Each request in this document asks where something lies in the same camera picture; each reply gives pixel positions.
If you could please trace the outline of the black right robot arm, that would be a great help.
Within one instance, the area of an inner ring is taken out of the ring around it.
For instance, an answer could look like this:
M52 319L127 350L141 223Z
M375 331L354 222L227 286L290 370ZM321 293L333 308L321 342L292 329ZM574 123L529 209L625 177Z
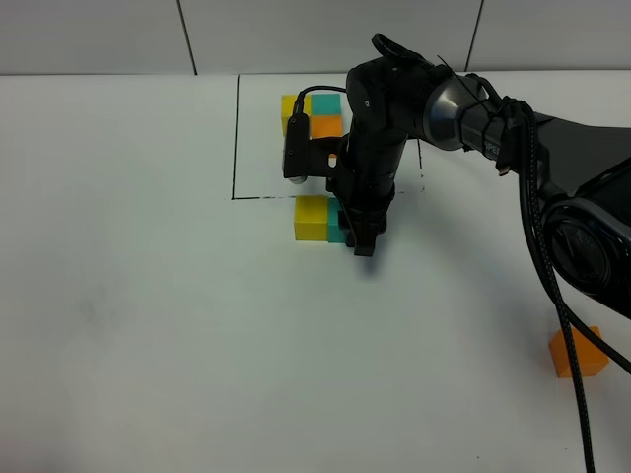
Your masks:
M386 228L394 176L409 139L476 151L522 181L525 221L542 265L621 315L630 312L630 132L533 111L476 74L458 75L389 40L351 69L352 112L340 163L346 242L374 252Z

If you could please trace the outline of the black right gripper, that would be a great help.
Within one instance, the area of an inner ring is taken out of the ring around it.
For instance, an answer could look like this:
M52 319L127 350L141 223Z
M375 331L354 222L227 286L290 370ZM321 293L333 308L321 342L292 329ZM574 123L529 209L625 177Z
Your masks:
M394 195L408 135L403 132L350 132L337 158L336 173L326 182L343 210L338 227L354 254L372 257L377 236L385 230L387 207Z

